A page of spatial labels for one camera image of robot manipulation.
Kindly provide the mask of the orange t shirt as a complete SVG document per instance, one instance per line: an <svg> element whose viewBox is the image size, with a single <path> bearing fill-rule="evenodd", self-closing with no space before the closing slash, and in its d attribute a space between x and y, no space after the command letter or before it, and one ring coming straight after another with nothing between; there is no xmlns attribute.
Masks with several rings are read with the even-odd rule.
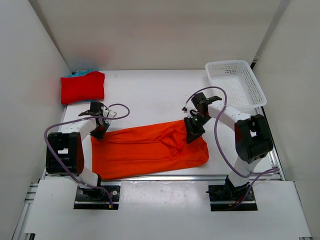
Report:
<svg viewBox="0 0 320 240"><path fill-rule="evenodd" d="M91 138L92 171L106 180L195 168L209 160L202 137L187 143L183 120L106 132Z"/></svg>

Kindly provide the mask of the red t shirt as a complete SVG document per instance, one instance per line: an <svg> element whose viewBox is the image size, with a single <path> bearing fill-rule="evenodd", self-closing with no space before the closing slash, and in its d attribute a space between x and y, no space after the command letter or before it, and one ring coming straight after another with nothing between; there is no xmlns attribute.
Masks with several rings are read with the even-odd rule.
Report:
<svg viewBox="0 0 320 240"><path fill-rule="evenodd" d="M90 71L85 75L61 77L61 104L81 101L103 100L105 98L105 74Z"/></svg>

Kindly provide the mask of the teal t shirt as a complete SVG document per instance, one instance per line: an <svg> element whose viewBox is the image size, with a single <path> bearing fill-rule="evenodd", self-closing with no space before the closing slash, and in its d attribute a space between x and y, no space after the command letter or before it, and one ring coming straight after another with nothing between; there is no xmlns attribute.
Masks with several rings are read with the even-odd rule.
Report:
<svg viewBox="0 0 320 240"><path fill-rule="evenodd" d="M65 78L82 77L90 72L92 72L92 71L91 70L79 70L77 72L73 72L71 74L66 75Z"/></svg>

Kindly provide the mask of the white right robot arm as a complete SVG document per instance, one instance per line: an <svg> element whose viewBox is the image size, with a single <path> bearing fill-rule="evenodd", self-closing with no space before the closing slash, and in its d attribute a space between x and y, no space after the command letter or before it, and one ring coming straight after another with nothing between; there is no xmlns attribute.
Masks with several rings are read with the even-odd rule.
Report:
<svg viewBox="0 0 320 240"><path fill-rule="evenodd" d="M237 159L235 164L228 164L231 173L225 179L223 191L230 196L243 194L249 187L250 176L254 174L257 164L274 148L265 117L241 112L227 106L222 98L207 98L202 92L196 93L190 100L193 107L182 108L186 113L186 142L190 144L199 139L205 133L205 124L211 119L233 130Z"/></svg>

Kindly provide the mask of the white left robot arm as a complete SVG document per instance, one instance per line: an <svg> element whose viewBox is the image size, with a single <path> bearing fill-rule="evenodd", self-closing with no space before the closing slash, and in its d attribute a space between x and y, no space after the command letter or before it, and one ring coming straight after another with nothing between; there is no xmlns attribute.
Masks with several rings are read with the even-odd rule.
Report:
<svg viewBox="0 0 320 240"><path fill-rule="evenodd" d="M77 184L101 192L102 177L85 166L83 140L104 138L117 113L102 102L92 101L90 108L70 121L61 132L46 133L47 144L45 168L51 175L69 177Z"/></svg>

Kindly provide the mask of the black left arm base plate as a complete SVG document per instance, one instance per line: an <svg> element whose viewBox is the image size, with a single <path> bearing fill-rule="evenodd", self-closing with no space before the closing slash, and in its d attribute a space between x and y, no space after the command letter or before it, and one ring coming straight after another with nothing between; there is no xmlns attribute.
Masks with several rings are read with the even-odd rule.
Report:
<svg viewBox="0 0 320 240"><path fill-rule="evenodd" d="M77 186L73 208L75 210L118 210L121 196L121 183L102 182L101 187L108 191L111 196L112 205L110 205L109 196L104 190Z"/></svg>

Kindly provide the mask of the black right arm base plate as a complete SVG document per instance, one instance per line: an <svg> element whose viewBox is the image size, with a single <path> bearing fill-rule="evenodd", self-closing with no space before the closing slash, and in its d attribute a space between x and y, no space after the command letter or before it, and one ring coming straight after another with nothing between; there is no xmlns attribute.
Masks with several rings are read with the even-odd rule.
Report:
<svg viewBox="0 0 320 240"><path fill-rule="evenodd" d="M207 192L209 194L210 211L257 211L257 203L253 188L247 184L230 189L224 185L209 185Z"/></svg>

